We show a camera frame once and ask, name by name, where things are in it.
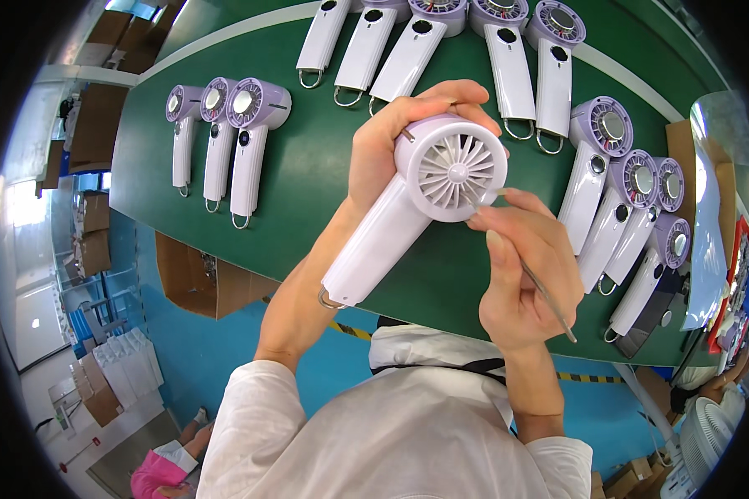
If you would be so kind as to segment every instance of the handheld fan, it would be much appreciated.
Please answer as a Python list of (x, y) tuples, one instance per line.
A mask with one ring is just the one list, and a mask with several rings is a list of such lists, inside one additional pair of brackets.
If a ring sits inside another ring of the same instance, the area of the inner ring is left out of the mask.
[(172, 187), (181, 196), (188, 196), (191, 183), (191, 145), (194, 144), (194, 122), (200, 120), (201, 87), (177, 85), (167, 98), (167, 121), (175, 123), (175, 144), (172, 149)]
[[(363, 5), (335, 77), (333, 101), (345, 108), (357, 104), (363, 93), (369, 90), (391, 28), (396, 22), (405, 22), (410, 17), (408, 0), (363, 0)], [(358, 96), (352, 102), (341, 103), (341, 89), (357, 91)]]
[(585, 243), (577, 257), (580, 279), (590, 293), (618, 245), (633, 209), (645, 210), (657, 201), (657, 168), (652, 157), (633, 149), (608, 166), (605, 193)]
[[(288, 118), (291, 94), (281, 86), (244, 78), (230, 91), (228, 102), (228, 121), (240, 129), (230, 186), (230, 217), (236, 228), (246, 228), (258, 207), (258, 184), (267, 134)], [(245, 218), (241, 227), (236, 225), (236, 215)]]
[(414, 15), (399, 35), (369, 95), (369, 114), (375, 99), (391, 102), (410, 95), (442, 38), (466, 27), (466, 0), (409, 0)]
[[(538, 86), (535, 92), (535, 140), (541, 151), (558, 154), (569, 136), (572, 105), (572, 49), (585, 40), (585, 24), (570, 7), (542, 0), (525, 29), (529, 45), (538, 51)], [(541, 144), (541, 132), (558, 136), (558, 149)]]
[(659, 173), (660, 206), (667, 212), (676, 212), (682, 206), (685, 191), (685, 177), (682, 168), (673, 158), (656, 157), (655, 165)]
[(618, 101), (603, 95), (574, 108), (569, 130), (577, 155), (558, 220), (566, 227), (574, 254), (580, 254), (597, 212), (608, 163), (632, 148), (632, 122)]
[[(333, 48), (339, 39), (341, 26), (347, 18), (347, 12), (350, 11), (350, 3), (351, 0), (325, 0), (316, 10), (308, 34), (305, 35), (300, 57), (297, 58), (300, 85), (306, 89), (314, 89), (322, 81), (322, 74), (330, 64), (330, 56), (333, 55)], [(303, 73), (317, 73), (316, 82), (306, 85), (303, 82)]]
[(456, 115), (411, 123), (394, 146), (397, 173), (322, 278), (324, 306), (363, 301), (431, 220), (467, 220), (472, 204), (494, 202), (507, 177), (497, 136)]
[[(236, 129), (228, 123), (225, 106), (228, 104), (230, 90), (237, 83), (237, 80), (216, 77), (205, 87), (200, 100), (200, 116), (211, 123), (203, 183), (205, 209), (210, 213), (215, 213), (220, 209), (220, 203), (228, 189), (228, 167), (233, 140), (236, 138)], [(216, 201), (216, 207), (212, 210), (208, 207), (209, 201)]]
[[(608, 343), (616, 341), (618, 336), (626, 336), (655, 291), (665, 267), (679, 268), (685, 262), (691, 246), (691, 228), (684, 219), (671, 213), (661, 213), (646, 246), (648, 249), (638, 274), (635, 274), (627, 293), (610, 316), (610, 329), (605, 332)], [(617, 336), (608, 339), (611, 330)]]
[[(469, 25), (486, 39), (497, 106), (505, 131), (511, 137), (526, 141), (535, 130), (533, 83), (521, 43), (519, 25), (529, 13), (526, 0), (474, 0), (469, 7)], [(510, 120), (527, 121), (529, 134), (518, 136), (510, 130)]]

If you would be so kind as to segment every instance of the finger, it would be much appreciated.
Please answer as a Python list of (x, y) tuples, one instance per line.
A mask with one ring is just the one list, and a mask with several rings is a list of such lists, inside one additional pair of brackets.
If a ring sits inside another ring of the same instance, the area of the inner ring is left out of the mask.
[(437, 83), (425, 90), (419, 97), (448, 95), (455, 97), (458, 102), (485, 104), (488, 102), (488, 90), (474, 80), (447, 80)]
[(517, 189), (514, 187), (503, 187), (501, 189), (497, 189), (497, 194), (503, 196), (505, 198), (505, 201), (507, 201), (510, 205), (515, 206), (516, 208), (521, 208), (523, 210), (527, 210), (528, 212), (545, 215), (552, 220), (556, 220), (555, 215), (553, 215), (552, 212), (549, 211), (549, 208), (544, 205), (544, 202), (541, 201), (535, 194), (532, 194), (528, 191), (522, 191), (521, 189)]
[(453, 104), (449, 108), (449, 112), (488, 128), (489, 132), (496, 136), (502, 134), (502, 128), (499, 124), (486, 114), (479, 104)]

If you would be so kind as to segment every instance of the metal keyring loop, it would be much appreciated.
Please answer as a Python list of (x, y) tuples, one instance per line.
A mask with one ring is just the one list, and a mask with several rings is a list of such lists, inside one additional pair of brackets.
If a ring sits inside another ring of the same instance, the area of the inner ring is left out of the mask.
[(615, 334), (615, 336), (613, 336), (613, 339), (608, 339), (608, 333), (610, 331), (613, 331), (613, 330), (610, 328), (607, 328), (605, 330), (605, 334), (602, 335), (602, 339), (605, 340), (605, 343), (614, 343), (617, 339), (619, 339), (619, 334), (615, 331), (613, 332), (613, 334)]
[(244, 225), (242, 225), (241, 227), (239, 227), (238, 225), (236, 225), (236, 214), (235, 213), (231, 213), (230, 214), (230, 221), (233, 222), (233, 227), (236, 227), (237, 229), (243, 229), (243, 228), (247, 228), (247, 225), (250, 224), (250, 216), (249, 215), (244, 216)]
[(299, 75), (300, 75), (300, 85), (302, 85), (303, 87), (305, 87), (306, 89), (309, 89), (309, 90), (310, 89), (315, 89), (316, 87), (318, 87), (320, 85), (320, 82), (322, 81), (322, 73), (324, 73), (324, 71), (320, 69), (319, 76), (316, 78), (316, 83), (314, 83), (313, 85), (309, 86), (309, 85), (305, 85), (305, 82), (303, 82), (303, 70), (300, 69), (300, 72), (299, 72)]
[(320, 289), (320, 295), (318, 296), (320, 304), (322, 306), (331, 310), (341, 310), (347, 308), (347, 305), (330, 305), (328, 302), (324, 301), (323, 295), (325, 294), (325, 291), (327, 291), (327, 289), (325, 289), (325, 286), (322, 286), (322, 289)]
[(605, 274), (602, 274), (602, 275), (599, 276), (599, 281), (597, 281), (597, 291), (599, 291), (599, 294), (601, 294), (602, 296), (610, 296), (610, 294), (612, 294), (614, 291), (616, 291), (616, 283), (613, 283), (613, 287), (610, 288), (610, 291), (608, 291), (607, 293), (605, 293), (602, 290), (602, 280), (604, 278), (605, 278)]
[(340, 87), (339, 85), (335, 86), (335, 91), (333, 92), (333, 102), (335, 102), (336, 104), (340, 105), (343, 108), (348, 108), (350, 106), (358, 104), (358, 101), (360, 101), (361, 97), (363, 96), (363, 90), (359, 90), (358, 91), (358, 96), (355, 98), (354, 101), (352, 101), (352, 102), (350, 102), (348, 104), (342, 104), (341, 102), (339, 102), (339, 91), (341, 90), (341, 88), (342, 87)]
[(219, 209), (220, 209), (220, 204), (221, 204), (221, 203), (222, 203), (222, 200), (218, 200), (218, 201), (216, 202), (216, 208), (214, 208), (213, 210), (211, 210), (211, 209), (210, 209), (210, 208), (208, 207), (208, 198), (205, 198), (205, 209), (207, 209), (207, 210), (208, 210), (208, 213), (216, 213), (216, 212), (218, 212), (218, 211), (219, 211)]
[(544, 153), (547, 153), (550, 155), (558, 154), (563, 149), (563, 135), (558, 135), (558, 139), (560, 141), (560, 144), (558, 145), (558, 150), (554, 152), (549, 151), (549, 149), (545, 148), (544, 145), (541, 144), (541, 129), (540, 128), (535, 129), (535, 141), (538, 143), (538, 146), (541, 148), (541, 151), (543, 151)]
[(528, 139), (533, 138), (533, 134), (535, 133), (535, 125), (533, 124), (533, 120), (526, 120), (529, 123), (529, 135), (528, 136), (518, 136), (515, 133), (510, 131), (510, 127), (508, 126), (508, 118), (504, 118), (502, 120), (502, 123), (505, 125), (505, 131), (508, 132), (508, 135), (516, 139), (517, 141), (526, 141)]

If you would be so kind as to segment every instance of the forearm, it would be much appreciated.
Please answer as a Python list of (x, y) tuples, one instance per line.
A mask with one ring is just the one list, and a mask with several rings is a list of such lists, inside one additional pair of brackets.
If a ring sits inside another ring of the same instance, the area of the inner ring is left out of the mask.
[(360, 216), (344, 200), (301, 261), (269, 303), (261, 324), (255, 360), (274, 360), (296, 372), (305, 351), (335, 315), (317, 300), (322, 277), (358, 227)]
[(502, 354), (519, 441), (527, 444), (543, 437), (565, 436), (563, 393), (546, 345), (537, 343)]

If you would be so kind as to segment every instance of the fan handle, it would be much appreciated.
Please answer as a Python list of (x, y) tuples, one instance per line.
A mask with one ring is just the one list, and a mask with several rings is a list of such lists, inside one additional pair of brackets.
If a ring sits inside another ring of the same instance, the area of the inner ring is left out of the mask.
[(526, 141), (533, 136), (532, 130), (528, 136), (518, 137), (507, 126), (508, 120), (526, 120), (531, 122), (532, 128), (532, 121), (535, 121), (533, 83), (529, 79), (521, 35), (515, 27), (493, 24), (484, 25), (483, 30), (497, 89), (499, 116), (511, 136)]
[[(306, 89), (319, 86), (322, 72), (330, 63), (333, 48), (339, 39), (341, 26), (350, 11), (351, 0), (329, 0), (321, 2), (316, 10), (314, 20), (310, 22), (308, 34), (305, 36), (303, 49), (297, 58), (297, 69), (300, 71), (300, 85)], [(319, 78), (313, 85), (303, 82), (303, 72), (319, 73)]]
[(236, 225), (236, 215), (244, 216), (247, 220), (243, 227), (236, 225), (236, 228), (245, 228), (258, 207), (258, 185), (268, 134), (267, 125), (239, 130), (236, 158), (233, 160), (233, 180), (230, 185), (230, 213), (233, 225)]
[(660, 259), (655, 248), (650, 247), (644, 255), (635, 279), (629, 285), (627, 293), (621, 299), (619, 306), (610, 316), (610, 328), (619, 336), (626, 336), (644, 306), (649, 301), (660, 276), (665, 269), (664, 262)]
[[(343, 306), (362, 302), (430, 221), (396, 173), (322, 278), (330, 301)], [(320, 303), (328, 306), (321, 295)]]
[(587, 141), (580, 141), (558, 221), (566, 227), (574, 254), (580, 254), (597, 212), (610, 158)]
[[(236, 128), (227, 120), (214, 121), (209, 133), (208, 152), (205, 154), (203, 197), (206, 209), (214, 213), (219, 210), (220, 202), (228, 190), (228, 167), (233, 141), (236, 139)], [(208, 208), (209, 201), (216, 201), (215, 209)]]
[(588, 294), (593, 290), (608, 258), (618, 245), (621, 233), (627, 226), (632, 208), (616, 191), (608, 187), (602, 202), (594, 217), (593, 224), (585, 237), (582, 251), (577, 257), (577, 265), (580, 268), (580, 280)]
[(174, 145), (172, 147), (172, 187), (177, 187), (180, 195), (188, 195), (191, 183), (191, 145), (194, 144), (194, 116), (186, 116), (175, 122)]
[(538, 39), (537, 130), (569, 136), (572, 100), (572, 51), (546, 38)]

